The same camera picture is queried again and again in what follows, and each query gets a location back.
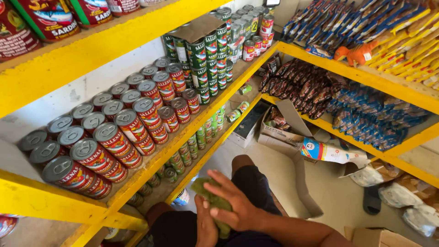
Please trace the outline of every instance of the black shorts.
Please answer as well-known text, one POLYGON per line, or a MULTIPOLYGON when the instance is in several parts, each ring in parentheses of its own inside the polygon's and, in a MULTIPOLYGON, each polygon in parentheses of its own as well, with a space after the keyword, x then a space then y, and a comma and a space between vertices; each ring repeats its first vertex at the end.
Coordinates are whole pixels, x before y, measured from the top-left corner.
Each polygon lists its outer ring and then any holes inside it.
MULTIPOLYGON (((267 212, 282 215, 274 204, 270 194, 267 177, 257 166, 239 168, 232 177, 232 182, 247 196, 250 202, 267 212)), ((192 211, 168 211, 160 215, 149 233, 154 240, 154 247, 193 247, 197 243, 197 215, 192 211)), ((240 234, 230 232, 230 237, 240 234)), ((227 240, 218 239, 217 247, 227 240)))

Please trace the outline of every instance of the green cloth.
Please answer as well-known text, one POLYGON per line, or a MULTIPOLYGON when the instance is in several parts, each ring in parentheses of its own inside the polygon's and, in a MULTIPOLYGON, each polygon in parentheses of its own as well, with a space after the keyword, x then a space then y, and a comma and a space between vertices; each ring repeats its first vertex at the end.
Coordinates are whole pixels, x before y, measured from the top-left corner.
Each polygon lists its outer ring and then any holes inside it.
MULTIPOLYGON (((191 189, 195 191, 198 195, 201 195, 202 197, 206 198, 207 201, 210 203, 210 208, 216 207, 225 209, 227 211, 232 211, 232 205, 230 203, 220 197, 217 196, 210 191, 207 191, 203 184, 204 183, 210 183, 215 186, 221 186, 217 181, 213 180, 212 178, 197 178, 191 185, 191 189)), ((230 226, 224 222, 218 221, 216 219, 213 219, 215 221, 215 224, 219 228, 219 238, 226 239, 229 237, 230 234, 230 226)))

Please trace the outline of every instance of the hand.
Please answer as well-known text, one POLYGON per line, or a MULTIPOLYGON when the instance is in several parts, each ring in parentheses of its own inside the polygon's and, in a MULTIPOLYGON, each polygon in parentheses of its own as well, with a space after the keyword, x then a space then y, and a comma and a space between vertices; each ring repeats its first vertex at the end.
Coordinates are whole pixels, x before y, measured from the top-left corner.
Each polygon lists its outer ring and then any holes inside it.
POLYGON ((207 174, 221 184, 221 187, 204 183, 204 188, 229 201, 233 210, 233 212, 229 212, 224 209, 212 208, 210 215, 219 221, 227 223, 237 231, 258 230, 262 217, 267 213, 262 209, 256 208, 245 194, 219 171, 208 170, 207 174))
POLYGON ((213 247, 218 241, 218 228, 209 213, 209 202, 195 195, 197 206, 197 247, 213 247))

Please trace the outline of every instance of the tiled floor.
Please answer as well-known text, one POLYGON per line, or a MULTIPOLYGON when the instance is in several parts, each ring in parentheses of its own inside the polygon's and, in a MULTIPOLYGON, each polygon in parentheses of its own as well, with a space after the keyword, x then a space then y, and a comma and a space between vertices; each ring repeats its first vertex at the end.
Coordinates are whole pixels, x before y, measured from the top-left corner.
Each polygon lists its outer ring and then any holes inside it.
MULTIPOLYGON (((303 215, 300 208, 303 206, 298 203, 295 192, 292 161, 285 155, 258 144, 256 141, 243 149, 230 140, 226 140, 200 170, 200 176, 206 176, 208 169, 217 169, 231 177, 231 161, 239 154, 249 155, 259 170, 268 177, 272 192, 290 217, 303 215)), ((386 227, 421 246, 439 246, 436 241, 422 237, 407 226, 401 219, 402 212, 398 209, 382 205, 378 215, 366 214, 362 206, 363 188, 348 177, 338 178, 340 164, 306 162, 305 170, 309 193, 324 212, 322 217, 312 219, 313 221, 327 224, 342 234, 344 234, 344 226, 386 227)), ((191 196, 190 203, 182 207, 175 206, 175 208, 195 212, 194 193, 190 189, 188 192, 191 196)))

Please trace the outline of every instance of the orange toy dinosaur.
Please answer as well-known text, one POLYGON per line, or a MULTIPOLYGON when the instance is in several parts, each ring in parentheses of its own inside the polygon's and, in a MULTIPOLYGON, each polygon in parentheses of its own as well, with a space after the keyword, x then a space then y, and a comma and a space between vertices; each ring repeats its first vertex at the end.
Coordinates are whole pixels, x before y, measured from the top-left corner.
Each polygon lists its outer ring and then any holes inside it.
POLYGON ((347 57, 350 66, 364 65, 366 61, 372 59, 372 49, 377 45, 378 41, 374 40, 367 44, 358 45, 351 50, 341 46, 335 51, 334 59, 341 61, 347 57))

